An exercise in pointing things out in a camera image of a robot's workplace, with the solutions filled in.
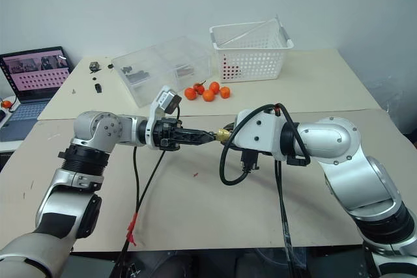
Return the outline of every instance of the laptop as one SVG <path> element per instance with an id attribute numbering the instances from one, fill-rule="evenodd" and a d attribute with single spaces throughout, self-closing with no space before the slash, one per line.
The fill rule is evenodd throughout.
<path id="1" fill-rule="evenodd" d="M 23 140 L 72 66 L 62 47 L 51 47 L 0 55 L 0 67 L 20 101 L 0 128 L 0 141 Z"/>

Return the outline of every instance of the beige table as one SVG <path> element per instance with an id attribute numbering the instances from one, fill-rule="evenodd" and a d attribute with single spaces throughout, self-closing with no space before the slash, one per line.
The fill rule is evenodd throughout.
<path id="1" fill-rule="evenodd" d="M 103 69 L 90 74 L 91 61 L 98 61 Z M 149 107 L 137 108 L 119 75 L 107 68 L 110 62 L 111 58 L 106 57 L 84 58 L 38 119 L 76 118 L 91 110 L 147 116 Z M 218 74 L 207 81 L 214 80 L 218 80 Z M 95 83 L 101 84 L 101 94 L 96 93 Z M 290 52 L 278 79 L 224 85 L 231 88 L 230 99 L 216 97 L 208 103 L 202 97 L 194 101 L 184 98 L 182 115 L 234 115 L 272 102 L 285 104 L 292 113 L 379 108 L 335 49 Z"/>
<path id="2" fill-rule="evenodd" d="M 416 149 L 382 110 L 295 113 L 294 121 L 328 116 L 353 121 L 367 155 L 381 161 L 409 208 L 417 212 Z M 216 130 L 234 116 L 184 117 L 189 128 Z M 35 212 L 61 165 L 57 157 L 72 136 L 72 120 L 39 121 L 0 175 L 0 247 L 33 230 Z M 220 182 L 221 146 L 182 146 L 162 161 L 134 231 L 137 250 L 232 247 L 282 247 L 283 239 L 272 158 L 262 156 L 261 169 L 237 186 Z M 161 152 L 138 150 L 141 190 Z M 240 154 L 230 152 L 227 176 L 240 170 Z M 118 251 L 134 211 L 132 147 L 117 146 L 98 194 L 103 198 L 95 232 L 77 241 L 76 251 Z M 331 196 L 317 162 L 306 168 L 283 166 L 283 189 L 295 246 L 360 243 L 353 221 Z"/>

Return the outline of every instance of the laptop keyboard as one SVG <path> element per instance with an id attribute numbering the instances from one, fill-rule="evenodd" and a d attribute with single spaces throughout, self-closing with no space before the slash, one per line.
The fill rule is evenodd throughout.
<path id="1" fill-rule="evenodd" d="M 37 104 L 19 105 L 9 121 L 37 118 L 47 104 L 47 102 L 39 102 Z"/>

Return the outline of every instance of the tomato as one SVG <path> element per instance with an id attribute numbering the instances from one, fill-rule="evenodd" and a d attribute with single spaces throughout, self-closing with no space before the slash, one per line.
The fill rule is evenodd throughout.
<path id="1" fill-rule="evenodd" d="M 229 87 L 222 87 L 220 89 L 220 96 L 222 96 L 223 99 L 226 99 L 230 97 L 230 88 Z"/>
<path id="2" fill-rule="evenodd" d="M 1 107 L 4 107 L 5 109 L 8 109 L 8 108 L 12 107 L 12 103 L 8 100 L 2 101 L 1 102 Z"/>
<path id="3" fill-rule="evenodd" d="M 219 93 L 219 90 L 220 90 L 220 85 L 219 85 L 219 83 L 218 83 L 217 81 L 213 81 L 213 82 L 210 84 L 209 89 L 210 89 L 212 92 L 214 92 L 214 94 L 218 94 L 218 93 Z"/>
<path id="4" fill-rule="evenodd" d="M 195 84 L 194 84 L 193 88 L 194 88 L 194 90 L 195 90 L 198 94 L 203 94 L 203 92 L 204 92 L 204 90 L 205 90 L 205 88 L 204 88 L 203 84 L 204 84 L 205 82 L 206 82 L 206 81 L 204 81 L 204 82 L 202 82 L 202 83 L 195 83 Z"/>
<path id="5" fill-rule="evenodd" d="M 197 93 L 195 92 L 194 88 L 191 87 L 184 90 L 184 95 L 189 100 L 194 100 L 197 98 Z"/>
<path id="6" fill-rule="evenodd" d="M 214 92 L 211 89 L 207 89 L 203 92 L 203 99 L 204 101 L 213 101 L 214 100 Z"/>

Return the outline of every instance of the robotic arm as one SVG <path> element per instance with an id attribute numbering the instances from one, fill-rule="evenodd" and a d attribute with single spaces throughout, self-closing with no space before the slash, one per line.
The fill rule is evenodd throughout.
<path id="1" fill-rule="evenodd" d="M 233 131 L 218 133 L 182 128 L 181 121 L 165 118 L 180 97 L 164 87 L 151 104 L 149 118 L 86 112 L 74 123 L 75 136 L 65 152 L 36 215 L 36 230 L 11 241 L 0 251 L 0 276 L 59 277 L 72 246 L 94 230 L 109 153 L 118 144 L 178 150 L 180 144 L 227 141 Z M 251 110 L 240 112 L 235 126 Z M 343 118 L 296 123 L 307 148 L 324 170 L 330 192 L 357 224 L 371 277 L 385 273 L 417 276 L 415 215 L 377 160 L 365 157 L 357 128 Z M 234 148 L 242 151 L 243 171 L 258 169 L 263 153 L 289 165 L 300 165 L 302 149 L 284 117 L 261 112 L 235 134 Z"/>

